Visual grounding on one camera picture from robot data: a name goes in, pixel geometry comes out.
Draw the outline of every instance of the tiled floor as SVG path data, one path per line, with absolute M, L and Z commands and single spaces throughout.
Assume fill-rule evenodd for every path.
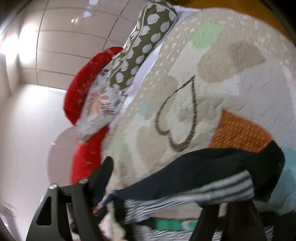
M 67 89 L 96 53 L 124 45 L 146 2 L 33 0 L 20 14 L 21 81 Z

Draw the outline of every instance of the red fabric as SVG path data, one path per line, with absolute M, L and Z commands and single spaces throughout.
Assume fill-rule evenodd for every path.
M 122 51 L 122 47 L 111 47 L 94 56 L 74 77 L 64 101 L 66 117 L 75 125 L 82 111 L 83 102 L 98 73 Z
M 111 61 L 112 57 L 122 51 L 122 47 L 111 47 L 94 56 L 74 77 L 64 101 L 66 117 L 75 125 L 82 111 L 84 100 L 89 88 L 98 73 Z M 101 142 L 108 132 L 105 126 L 94 134 L 86 143 L 76 142 L 71 167 L 71 184 L 83 177 L 88 177 L 91 172 L 101 165 Z

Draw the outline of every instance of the wooden surface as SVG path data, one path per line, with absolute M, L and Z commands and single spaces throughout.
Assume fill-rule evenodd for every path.
M 225 7 L 256 17 L 274 28 L 286 37 L 288 33 L 274 14 L 259 0 L 172 0 L 175 4 L 193 8 Z

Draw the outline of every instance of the white bed sheet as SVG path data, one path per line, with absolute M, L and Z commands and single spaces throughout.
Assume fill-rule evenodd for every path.
M 195 12 L 199 12 L 200 9 L 197 8 L 188 8 L 188 7 L 182 7 L 182 6 L 178 6 L 175 5 L 174 8 L 177 11 L 178 14 L 178 20 L 177 23 L 175 25 L 175 27 L 186 17 L 188 17 L 189 15 L 195 13 Z M 146 78 L 147 74 L 149 74 L 150 70 L 152 69 L 152 67 L 154 66 L 161 46 L 163 45 L 165 39 L 163 39 L 158 46 L 149 54 L 149 56 L 147 57 L 147 59 L 144 61 L 144 63 L 141 65 L 141 67 L 139 68 L 137 74 L 135 75 L 133 84 L 130 86 L 130 88 L 126 91 L 126 95 L 127 98 L 123 103 L 122 109 L 120 111 L 120 113 L 117 115 L 117 117 L 114 119 L 114 121 L 112 121 L 109 124 L 109 131 L 113 132 L 113 130 L 115 129 L 117 123 L 119 122 L 122 114 L 126 111 L 127 107 L 129 106 L 129 104 L 133 101 L 133 99 L 135 98 L 143 80 Z

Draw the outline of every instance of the blue patch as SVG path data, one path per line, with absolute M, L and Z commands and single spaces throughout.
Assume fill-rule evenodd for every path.
M 255 202 L 259 211 L 274 211 L 280 215 L 296 210 L 296 151 L 281 148 L 285 166 L 267 203 Z
M 139 114 L 140 116 L 144 116 L 144 115 L 146 114 L 147 110 L 148 110 L 148 102 L 145 101 L 145 102 L 141 105 L 141 107 L 140 107 L 140 109 L 139 109 L 139 111 L 138 111 L 138 114 Z

